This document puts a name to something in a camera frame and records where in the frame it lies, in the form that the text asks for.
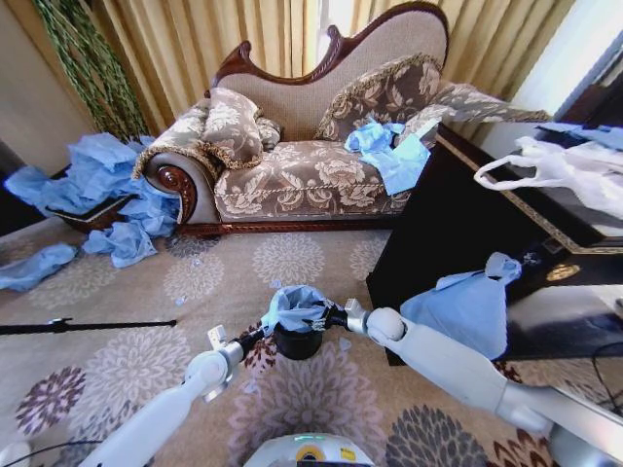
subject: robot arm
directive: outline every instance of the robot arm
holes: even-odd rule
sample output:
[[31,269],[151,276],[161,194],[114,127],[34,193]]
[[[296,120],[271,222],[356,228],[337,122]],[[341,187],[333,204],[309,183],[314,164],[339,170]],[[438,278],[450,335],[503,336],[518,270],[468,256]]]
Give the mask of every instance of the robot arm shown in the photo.
[[[367,336],[415,371],[472,407],[528,431],[549,434],[552,456],[565,467],[623,463],[623,422],[600,407],[552,387],[509,381],[483,355],[451,338],[405,319],[391,308],[364,310],[350,299],[346,313],[323,321]],[[222,327],[208,335],[214,350],[190,363],[184,381],[136,413],[87,457],[81,467],[142,467],[185,420],[192,402],[211,401],[224,390],[260,330],[225,344]]]
[[213,350],[191,361],[183,382],[152,399],[99,445],[81,467],[146,465],[184,422],[195,399],[203,396],[210,402],[227,387],[244,355],[264,333],[225,343],[225,330],[218,326],[209,331],[208,337]]
[[353,312],[352,306],[347,304],[347,311],[359,315],[353,319],[357,332],[396,353],[464,404],[549,435],[550,451],[561,465],[623,463],[623,421],[612,413],[553,387],[510,381],[485,356],[394,309],[379,308],[367,316]]

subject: floral carpet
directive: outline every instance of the floral carpet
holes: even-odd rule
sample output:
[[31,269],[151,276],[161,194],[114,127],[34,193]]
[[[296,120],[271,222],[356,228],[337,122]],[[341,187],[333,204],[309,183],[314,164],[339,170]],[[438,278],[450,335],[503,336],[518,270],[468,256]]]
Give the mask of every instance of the floral carpet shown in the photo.
[[[80,256],[32,291],[0,291],[2,324],[178,319],[174,328],[84,331],[0,338],[0,440],[34,449],[102,440],[160,391],[180,382],[206,332],[231,338],[256,326],[280,285],[309,283],[338,303],[370,306],[364,279],[388,232],[256,233],[207,239],[173,236],[160,253],[127,269]],[[57,219],[0,242],[0,264],[83,236]],[[607,371],[620,374],[620,359]],[[317,431],[347,436],[379,466],[549,466],[544,439],[456,402],[384,351],[342,330],[325,333],[307,361],[262,342],[230,389],[197,401],[155,466],[239,466],[264,441]],[[550,383],[604,403],[588,360],[505,362],[517,381]],[[39,454],[31,465],[77,465],[92,445]]]

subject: dark wooden table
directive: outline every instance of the dark wooden table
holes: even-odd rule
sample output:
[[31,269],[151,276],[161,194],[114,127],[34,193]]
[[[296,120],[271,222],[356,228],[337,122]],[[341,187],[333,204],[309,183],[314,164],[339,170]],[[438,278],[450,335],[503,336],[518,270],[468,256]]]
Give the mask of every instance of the dark wooden table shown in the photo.
[[[584,207],[567,189],[496,192],[473,180],[480,166],[515,150],[523,135],[566,143],[536,124],[440,126],[418,185],[367,278],[374,307],[398,309],[439,277],[482,269],[495,251],[523,263],[521,278],[507,287],[509,303],[542,287],[623,284],[623,221]],[[513,180],[522,173],[504,166],[491,175]],[[511,327],[504,357],[587,356],[597,345],[623,341],[623,321],[605,314],[609,321],[597,330],[599,338],[570,353],[560,343],[531,352],[526,336],[516,336],[522,348],[513,348]],[[577,331],[578,323],[573,326]],[[587,326],[595,334],[595,326]]]

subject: carved wooden sofa frame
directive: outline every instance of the carved wooden sofa frame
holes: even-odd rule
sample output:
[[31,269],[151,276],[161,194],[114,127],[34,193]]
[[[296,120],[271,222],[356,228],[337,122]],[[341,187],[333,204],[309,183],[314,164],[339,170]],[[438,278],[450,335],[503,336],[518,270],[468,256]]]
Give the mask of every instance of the carved wooden sofa frame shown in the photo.
[[[329,26],[327,34],[330,44],[326,55],[306,76],[281,78],[258,68],[250,58],[251,44],[244,41],[225,58],[211,85],[243,93],[262,107],[267,117],[286,123],[282,140],[308,140],[337,91],[363,72],[406,54],[431,54],[443,63],[448,54],[446,16],[426,2],[393,7],[353,37],[342,36],[334,25]],[[287,103],[276,98],[304,90],[326,94],[324,101],[310,102],[316,107],[312,115],[297,115],[293,113],[297,109],[288,109]],[[150,160],[145,175],[155,187],[180,196],[178,231],[186,234],[385,229],[395,219],[223,222],[208,193],[213,196],[216,180],[196,161],[160,154]]]

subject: cushion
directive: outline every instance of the cushion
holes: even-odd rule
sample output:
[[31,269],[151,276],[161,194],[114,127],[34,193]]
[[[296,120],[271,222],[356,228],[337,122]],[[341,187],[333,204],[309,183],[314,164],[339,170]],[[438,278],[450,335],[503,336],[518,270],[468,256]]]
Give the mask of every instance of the cushion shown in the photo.
[[160,153],[173,153],[199,161],[216,180],[223,168],[223,163],[206,151],[202,144],[198,144],[205,128],[209,105],[209,99],[201,99],[178,117],[171,127],[136,158],[132,178],[140,178],[147,163],[154,156]]
[[389,197],[375,167],[340,142],[279,143],[249,170],[226,169],[214,187],[224,219],[397,214],[410,192]]
[[314,138],[345,141],[369,117],[381,124],[405,123],[437,92],[440,70],[433,57],[417,54],[365,73],[335,96]]
[[283,126],[275,122],[274,120],[260,117],[255,122],[260,131],[260,138],[262,139],[262,147],[267,153],[272,151],[276,144],[281,140],[281,132]]
[[468,84],[449,83],[431,100],[432,104],[450,107],[457,122],[547,122],[543,110],[525,110],[478,91]]
[[262,161],[262,141],[255,118],[260,109],[242,94],[210,90],[210,110],[202,141],[228,168],[250,168]]

